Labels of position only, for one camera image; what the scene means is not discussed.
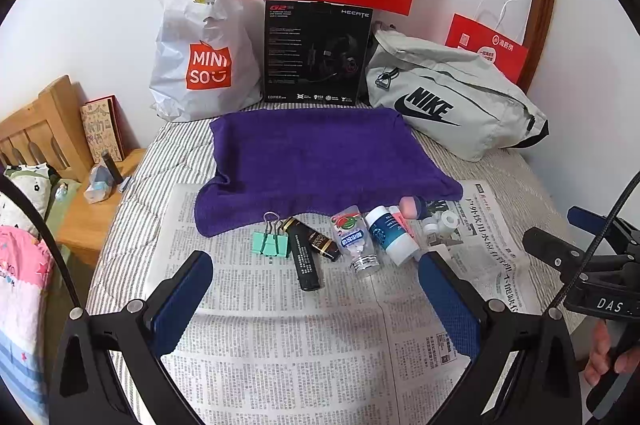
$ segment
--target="pink blanket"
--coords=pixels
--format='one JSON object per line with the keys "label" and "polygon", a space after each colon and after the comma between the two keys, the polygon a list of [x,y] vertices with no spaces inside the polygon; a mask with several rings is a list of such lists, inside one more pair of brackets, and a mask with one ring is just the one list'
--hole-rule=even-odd
{"label": "pink blanket", "polygon": [[0,226],[0,376],[35,424],[48,423],[41,328],[52,263],[44,242]]}

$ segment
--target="headset box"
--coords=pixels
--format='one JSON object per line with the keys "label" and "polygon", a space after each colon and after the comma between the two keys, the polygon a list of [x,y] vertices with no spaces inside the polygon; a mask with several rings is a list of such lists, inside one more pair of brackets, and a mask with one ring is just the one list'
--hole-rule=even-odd
{"label": "headset box", "polygon": [[353,106],[372,15],[359,6],[267,1],[265,101]]}

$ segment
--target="white bottle cap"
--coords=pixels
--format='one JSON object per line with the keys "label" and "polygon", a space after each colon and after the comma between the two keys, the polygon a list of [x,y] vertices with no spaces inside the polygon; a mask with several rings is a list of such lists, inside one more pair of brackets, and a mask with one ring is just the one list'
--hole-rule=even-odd
{"label": "white bottle cap", "polygon": [[385,214],[390,214],[390,212],[386,210],[386,208],[383,207],[382,205],[374,208],[364,218],[364,220],[367,222],[367,227],[370,227],[371,225],[373,225],[373,223],[375,223],[378,219],[380,219],[380,217],[382,217]]}
{"label": "white bottle cap", "polygon": [[391,257],[391,260],[395,262],[397,266],[400,266],[412,256],[414,251],[418,250],[420,250],[418,243],[416,243],[408,233],[403,233],[386,247],[386,254]]}
{"label": "white bottle cap", "polygon": [[422,225],[424,233],[438,233],[438,224],[433,217],[427,217]]}
{"label": "white bottle cap", "polygon": [[455,212],[450,210],[442,213],[438,221],[438,235],[440,237],[449,237],[460,224],[460,218]]}

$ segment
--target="binder clip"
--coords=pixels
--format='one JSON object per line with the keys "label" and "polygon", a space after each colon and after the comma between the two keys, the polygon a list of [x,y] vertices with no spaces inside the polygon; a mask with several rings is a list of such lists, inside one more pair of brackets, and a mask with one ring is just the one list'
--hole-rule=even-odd
{"label": "binder clip", "polygon": [[282,222],[275,212],[266,212],[264,215],[264,231],[254,231],[254,240],[251,247],[253,253],[267,255],[269,257],[287,257],[288,238],[281,235]]}

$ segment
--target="makeup sponge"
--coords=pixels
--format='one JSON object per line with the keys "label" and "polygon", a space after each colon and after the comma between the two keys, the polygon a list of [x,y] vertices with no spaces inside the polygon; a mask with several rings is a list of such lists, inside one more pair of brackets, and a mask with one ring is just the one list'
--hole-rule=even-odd
{"label": "makeup sponge", "polygon": [[427,209],[427,201],[421,196],[405,196],[398,203],[405,219],[424,219],[431,213]]}

